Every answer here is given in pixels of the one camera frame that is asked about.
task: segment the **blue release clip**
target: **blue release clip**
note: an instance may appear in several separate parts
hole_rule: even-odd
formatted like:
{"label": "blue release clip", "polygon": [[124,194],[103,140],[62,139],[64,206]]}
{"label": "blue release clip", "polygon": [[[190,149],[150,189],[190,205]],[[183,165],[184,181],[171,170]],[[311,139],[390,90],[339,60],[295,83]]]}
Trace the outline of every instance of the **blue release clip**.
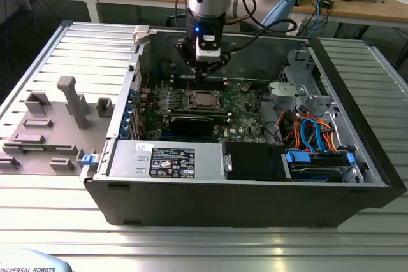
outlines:
{"label": "blue release clip", "polygon": [[306,162],[306,163],[312,162],[309,153],[304,151],[291,150],[285,156],[288,164],[290,164],[291,162]]}
{"label": "blue release clip", "polygon": [[137,93],[134,89],[129,89],[129,98],[134,99],[136,97]]}
{"label": "blue release clip", "polygon": [[130,118],[130,113],[128,111],[125,111],[123,113],[123,117],[126,118],[126,119],[129,119]]}
{"label": "blue release clip", "polygon": [[126,110],[126,111],[132,111],[132,109],[133,109],[132,104],[126,103],[126,105],[125,105],[125,110]]}
{"label": "blue release clip", "polygon": [[96,162],[96,154],[88,154],[84,155],[82,157],[82,164],[83,165],[88,165],[88,166],[95,166],[97,164]]}
{"label": "blue release clip", "polygon": [[354,157],[353,153],[347,153],[347,159],[349,160],[350,165],[356,163],[356,158]]}

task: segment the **power supply label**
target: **power supply label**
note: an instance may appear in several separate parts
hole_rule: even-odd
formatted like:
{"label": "power supply label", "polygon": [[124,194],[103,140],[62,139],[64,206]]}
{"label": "power supply label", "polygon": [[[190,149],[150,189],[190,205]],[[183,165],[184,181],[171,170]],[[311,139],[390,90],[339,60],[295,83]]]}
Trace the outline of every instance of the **power supply label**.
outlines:
{"label": "power supply label", "polygon": [[194,178],[194,149],[153,148],[149,175],[153,178]]}

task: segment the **floor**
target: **floor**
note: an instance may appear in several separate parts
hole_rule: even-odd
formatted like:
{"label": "floor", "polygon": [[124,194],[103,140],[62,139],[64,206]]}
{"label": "floor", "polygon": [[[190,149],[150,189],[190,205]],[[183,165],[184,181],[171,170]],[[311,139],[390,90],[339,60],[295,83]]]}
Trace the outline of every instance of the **floor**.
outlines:
{"label": "floor", "polygon": [[[87,8],[84,3],[75,1],[47,0],[47,4],[63,20],[89,21]],[[166,25],[166,17],[172,15],[172,9],[143,7],[142,16],[137,16],[136,7],[119,4],[102,4],[101,13],[103,22],[116,24],[149,24]],[[52,33],[58,27],[59,21],[40,0],[33,0],[33,10],[20,10],[9,20],[9,50],[10,62],[8,77],[5,80],[6,62],[6,35],[4,23],[0,27],[0,89],[6,84],[4,97],[15,86],[20,76],[30,66],[37,54],[41,51]],[[329,23],[324,29],[323,36],[333,37],[337,28],[336,23]],[[350,25],[342,37],[353,35],[355,26]],[[321,35],[323,28],[316,33]],[[392,63],[398,57],[406,41],[392,28],[370,27],[363,39],[373,42]],[[403,65],[400,74],[408,80],[408,61]]]}

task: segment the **blue cable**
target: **blue cable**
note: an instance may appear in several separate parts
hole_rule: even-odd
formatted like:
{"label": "blue cable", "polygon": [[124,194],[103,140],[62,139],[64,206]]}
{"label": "blue cable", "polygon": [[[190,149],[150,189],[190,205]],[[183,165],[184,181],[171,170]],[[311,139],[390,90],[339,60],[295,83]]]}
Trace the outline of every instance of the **blue cable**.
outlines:
{"label": "blue cable", "polygon": [[302,122],[302,125],[300,126],[300,137],[302,139],[302,142],[305,144],[306,147],[310,149],[310,151],[312,151],[312,153],[316,153],[316,150],[310,145],[310,143],[307,142],[306,136],[305,136],[305,127],[309,121],[313,123],[314,128],[316,129],[317,145],[319,146],[320,151],[325,152],[326,146],[324,145],[324,141],[321,139],[320,127],[319,127],[319,124],[314,119],[308,118]]}
{"label": "blue cable", "polygon": [[315,2],[316,2],[316,10],[317,10],[317,19],[316,19],[316,22],[314,23],[314,27],[313,27],[312,32],[310,32],[310,34],[309,34],[309,37],[311,37],[313,35],[314,31],[316,30],[316,26],[319,23],[320,5],[319,5],[319,1],[315,0]]}

